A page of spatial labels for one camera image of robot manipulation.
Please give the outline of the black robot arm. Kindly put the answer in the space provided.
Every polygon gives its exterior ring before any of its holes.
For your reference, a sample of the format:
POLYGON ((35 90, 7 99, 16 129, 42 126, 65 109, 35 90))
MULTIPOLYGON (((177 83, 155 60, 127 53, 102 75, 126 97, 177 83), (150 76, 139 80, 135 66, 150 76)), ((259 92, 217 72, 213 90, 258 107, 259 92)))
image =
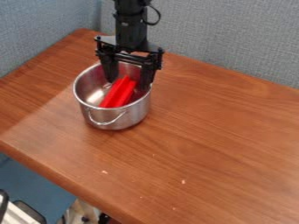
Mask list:
POLYGON ((158 25, 161 11, 153 0, 113 0, 117 35, 95 37, 97 55, 103 66, 106 79, 114 82, 119 76, 119 62, 141 66, 139 87, 149 89, 155 73, 163 68, 165 49, 147 39, 147 27, 158 25))

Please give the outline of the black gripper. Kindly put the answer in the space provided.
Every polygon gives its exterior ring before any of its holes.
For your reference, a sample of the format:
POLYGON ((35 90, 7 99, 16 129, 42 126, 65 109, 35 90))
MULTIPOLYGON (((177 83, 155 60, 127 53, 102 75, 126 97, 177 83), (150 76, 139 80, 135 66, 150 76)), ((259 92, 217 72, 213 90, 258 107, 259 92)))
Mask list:
POLYGON ((97 55, 101 59, 106 79, 118 78, 118 62, 127 62, 142 67, 139 86, 147 90, 155 80, 155 72, 162 69, 165 49, 147 39, 147 26, 158 22, 147 21, 147 13, 114 14, 117 35, 95 37, 97 55))

